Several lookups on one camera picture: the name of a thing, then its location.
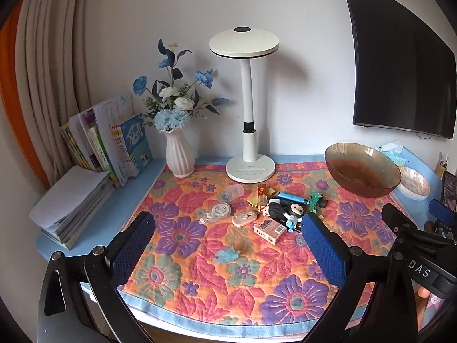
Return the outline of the green toy figure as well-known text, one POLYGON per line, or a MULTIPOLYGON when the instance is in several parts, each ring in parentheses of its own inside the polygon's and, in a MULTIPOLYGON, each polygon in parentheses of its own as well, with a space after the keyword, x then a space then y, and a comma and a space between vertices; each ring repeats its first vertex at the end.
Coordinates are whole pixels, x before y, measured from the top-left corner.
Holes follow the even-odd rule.
POLYGON ((328 200, 320 192, 312 192, 308 200, 308 208, 311 212, 316 212, 319 208, 326 208, 328 200))

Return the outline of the blue robot toy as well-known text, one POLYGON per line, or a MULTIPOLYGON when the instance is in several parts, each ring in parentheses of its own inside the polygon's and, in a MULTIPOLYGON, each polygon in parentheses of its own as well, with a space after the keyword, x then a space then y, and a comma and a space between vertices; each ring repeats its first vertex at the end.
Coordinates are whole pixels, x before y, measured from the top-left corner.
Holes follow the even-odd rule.
POLYGON ((286 220, 286 227, 289 232, 300 232, 301 231, 302 218, 289 218, 286 220))

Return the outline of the black haired doll figure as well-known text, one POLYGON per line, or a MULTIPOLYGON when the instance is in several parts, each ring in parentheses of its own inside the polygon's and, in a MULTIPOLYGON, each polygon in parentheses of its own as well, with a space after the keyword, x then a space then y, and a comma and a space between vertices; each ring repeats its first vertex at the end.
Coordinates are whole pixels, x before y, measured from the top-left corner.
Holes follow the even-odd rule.
POLYGON ((280 221, 302 222, 304 216, 304 206, 291 201, 281 201, 281 199, 270 199, 267 207, 267 214, 280 221))

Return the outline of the blue tube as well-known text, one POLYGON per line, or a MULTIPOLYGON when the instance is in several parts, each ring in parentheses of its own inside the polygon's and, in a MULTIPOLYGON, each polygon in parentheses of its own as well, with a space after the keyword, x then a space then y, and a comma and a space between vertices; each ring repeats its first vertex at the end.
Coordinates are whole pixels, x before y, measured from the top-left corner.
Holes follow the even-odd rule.
POLYGON ((297 203, 297 204, 300 204, 300 205, 308 205, 308 199, 302 198, 302 197, 298 197, 298 196, 293 195, 293 194, 289 194, 289 193, 285 193, 285 192, 279 192, 277 194, 277 196, 281 200, 291 201, 291 202, 294 202, 294 203, 297 203))

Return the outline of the light blue hair clip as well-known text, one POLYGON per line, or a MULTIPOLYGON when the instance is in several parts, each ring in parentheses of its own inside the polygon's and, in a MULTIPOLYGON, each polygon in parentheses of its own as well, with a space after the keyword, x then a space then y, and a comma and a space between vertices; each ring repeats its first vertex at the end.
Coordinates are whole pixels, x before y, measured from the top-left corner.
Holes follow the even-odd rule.
POLYGON ((240 250, 234 249, 233 246, 221 249, 215 253, 215 256, 212 258, 212 262, 217 264, 234 262, 238 259, 240 252, 240 250))

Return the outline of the white correction tape dispenser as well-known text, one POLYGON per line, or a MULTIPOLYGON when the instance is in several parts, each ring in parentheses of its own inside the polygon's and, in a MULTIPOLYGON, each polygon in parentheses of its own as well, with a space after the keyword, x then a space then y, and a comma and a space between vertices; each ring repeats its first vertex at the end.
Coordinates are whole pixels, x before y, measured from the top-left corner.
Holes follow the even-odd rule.
POLYGON ((204 223, 218 222, 220 220, 230 217, 232 209, 230 204, 226 202, 215 204, 211 207, 211 210, 203 217, 204 223))

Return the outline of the shell pattern small dish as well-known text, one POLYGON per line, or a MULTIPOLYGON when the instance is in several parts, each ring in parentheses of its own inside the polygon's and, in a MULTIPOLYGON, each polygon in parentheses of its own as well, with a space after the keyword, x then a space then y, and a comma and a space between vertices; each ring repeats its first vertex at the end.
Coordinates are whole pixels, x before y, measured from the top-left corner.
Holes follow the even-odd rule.
POLYGON ((400 192, 414 201, 423 201, 431 193, 429 182, 415 169, 400 166, 400 183, 398 189, 400 192))

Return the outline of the amber ribbed glass bowl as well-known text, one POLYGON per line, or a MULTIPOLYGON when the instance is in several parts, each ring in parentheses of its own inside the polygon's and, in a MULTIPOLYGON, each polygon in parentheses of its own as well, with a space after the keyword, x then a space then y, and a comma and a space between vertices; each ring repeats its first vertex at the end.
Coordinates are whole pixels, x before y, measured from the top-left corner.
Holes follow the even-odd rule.
POLYGON ((335 143, 324 152, 339 186, 364 198, 381 198, 400 184, 399 167, 388 156, 358 143, 335 143))

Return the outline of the tissue pack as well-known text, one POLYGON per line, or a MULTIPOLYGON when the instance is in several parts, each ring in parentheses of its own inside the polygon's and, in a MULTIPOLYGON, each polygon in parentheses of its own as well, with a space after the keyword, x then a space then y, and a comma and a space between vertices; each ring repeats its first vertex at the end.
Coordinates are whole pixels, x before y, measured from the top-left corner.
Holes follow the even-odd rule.
POLYGON ((403 145, 395 142, 377 146, 376 150, 389 157, 397 166, 405 166, 406 158, 402 155, 403 145))

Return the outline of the floral quilted table mat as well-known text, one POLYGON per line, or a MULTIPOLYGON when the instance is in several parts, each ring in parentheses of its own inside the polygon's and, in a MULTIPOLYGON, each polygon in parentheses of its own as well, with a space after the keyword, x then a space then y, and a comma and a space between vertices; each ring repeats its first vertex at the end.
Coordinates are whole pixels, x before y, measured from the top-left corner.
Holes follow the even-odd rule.
MULTIPOLYGON (((132 275, 119 291, 139 319, 170 331, 227 341, 304 336, 336 294, 301 234, 284 233, 272 245, 253 225, 235 227, 230 218, 201 223, 225 202, 231 184, 224 166, 204 163, 185 178, 169 169, 155 175, 136 205, 152 214, 156 230, 132 275), (234 262, 212 262, 233 246, 234 262)), ((257 187, 228 202, 233 214, 250 208, 257 187)))

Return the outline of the yellow gold lighter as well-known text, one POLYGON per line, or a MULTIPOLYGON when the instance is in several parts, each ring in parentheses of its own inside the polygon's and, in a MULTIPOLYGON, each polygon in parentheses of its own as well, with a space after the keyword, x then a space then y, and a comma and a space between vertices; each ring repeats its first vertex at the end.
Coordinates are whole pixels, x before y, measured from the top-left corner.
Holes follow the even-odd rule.
POLYGON ((253 208, 260 208, 263 206, 262 200, 259 196, 252 196, 247 200, 247 202, 253 208))

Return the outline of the pink oval key case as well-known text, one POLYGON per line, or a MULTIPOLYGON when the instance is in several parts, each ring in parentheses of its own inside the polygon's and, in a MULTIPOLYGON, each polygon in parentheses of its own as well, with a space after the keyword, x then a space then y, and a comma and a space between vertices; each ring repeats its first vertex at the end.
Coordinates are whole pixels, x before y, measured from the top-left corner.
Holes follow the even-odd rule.
POLYGON ((258 218, 258 213, 256 211, 244 211, 239 212, 232 217, 232 223, 235 227, 243 227, 253 223, 258 218))

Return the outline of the upright row of books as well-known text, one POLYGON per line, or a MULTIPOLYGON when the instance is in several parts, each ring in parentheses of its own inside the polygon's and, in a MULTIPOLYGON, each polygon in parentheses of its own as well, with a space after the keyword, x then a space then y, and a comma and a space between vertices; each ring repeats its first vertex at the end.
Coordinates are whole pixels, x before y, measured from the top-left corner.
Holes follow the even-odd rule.
POLYGON ((70 117, 61 135, 75 163, 106 172, 116 187, 138 177, 153 161, 143 116, 134 112, 133 97, 114 97, 70 117))

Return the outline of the clear plastic cup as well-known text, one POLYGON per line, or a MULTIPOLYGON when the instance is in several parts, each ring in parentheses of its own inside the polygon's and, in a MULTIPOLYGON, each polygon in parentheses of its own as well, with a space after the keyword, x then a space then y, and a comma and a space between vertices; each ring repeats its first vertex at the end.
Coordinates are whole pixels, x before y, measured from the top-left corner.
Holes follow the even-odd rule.
POLYGON ((225 201, 232 202, 244 195, 244 186, 241 184, 230 184, 225 188, 225 201))

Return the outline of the white ribbed vase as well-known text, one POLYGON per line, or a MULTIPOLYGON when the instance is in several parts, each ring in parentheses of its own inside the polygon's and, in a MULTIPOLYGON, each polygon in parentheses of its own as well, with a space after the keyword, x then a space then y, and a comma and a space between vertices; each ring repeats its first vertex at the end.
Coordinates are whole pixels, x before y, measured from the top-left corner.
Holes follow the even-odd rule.
POLYGON ((180 129, 165 132, 166 162, 173 175, 189 177, 195 171, 195 155, 180 129))

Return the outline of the blue white artificial flowers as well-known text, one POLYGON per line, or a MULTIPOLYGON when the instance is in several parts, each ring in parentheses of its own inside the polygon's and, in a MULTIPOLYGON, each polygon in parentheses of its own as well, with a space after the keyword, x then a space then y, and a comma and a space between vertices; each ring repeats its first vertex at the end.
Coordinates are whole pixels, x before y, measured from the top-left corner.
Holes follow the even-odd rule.
POLYGON ((143 99, 146 110, 143 121, 158 132, 181 130, 192 118, 202 116, 203 111, 219 115, 219 108, 227 105, 229 100, 224 97, 201 97, 200 86, 210 90, 213 86, 213 70, 196 71, 194 81, 184 80, 179 60, 190 53, 190 50, 180 50, 177 43, 164 45, 160 39, 157 44, 163 60, 158 62, 158 68, 165 70, 168 79, 156 80, 149 84, 147 76, 143 75, 133 81, 133 94, 143 99))

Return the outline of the beige curtain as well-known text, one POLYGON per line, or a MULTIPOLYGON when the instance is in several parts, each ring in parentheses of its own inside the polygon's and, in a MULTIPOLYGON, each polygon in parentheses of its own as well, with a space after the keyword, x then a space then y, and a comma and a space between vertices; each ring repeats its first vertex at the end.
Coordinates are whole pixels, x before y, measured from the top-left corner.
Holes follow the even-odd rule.
POLYGON ((15 140, 45 188, 71 169, 61 134, 91 106, 87 0, 11 0, 1 10, 1 102, 15 140))

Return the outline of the white desk lamp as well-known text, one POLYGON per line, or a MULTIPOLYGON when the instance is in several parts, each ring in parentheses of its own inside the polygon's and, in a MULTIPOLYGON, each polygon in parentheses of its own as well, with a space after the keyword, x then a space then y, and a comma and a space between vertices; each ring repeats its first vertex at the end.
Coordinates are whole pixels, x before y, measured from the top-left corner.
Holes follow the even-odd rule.
POLYGON ((238 60, 240 63, 243 103, 242 156, 233 157, 227 162, 226 173, 229 178, 241 184, 262 183, 276 171, 274 161, 259 153, 254 120, 251 61, 275 53, 279 45, 276 35, 250 26, 236 26, 209 40, 209 48, 213 54, 238 60))

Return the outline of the black wall television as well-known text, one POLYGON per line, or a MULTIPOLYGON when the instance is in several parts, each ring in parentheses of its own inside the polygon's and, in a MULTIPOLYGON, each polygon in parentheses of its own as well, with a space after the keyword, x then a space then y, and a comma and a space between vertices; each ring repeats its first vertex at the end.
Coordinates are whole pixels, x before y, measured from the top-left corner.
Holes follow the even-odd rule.
POLYGON ((395 0, 346 0, 355 47, 354 125, 452 139, 456 57, 395 0))

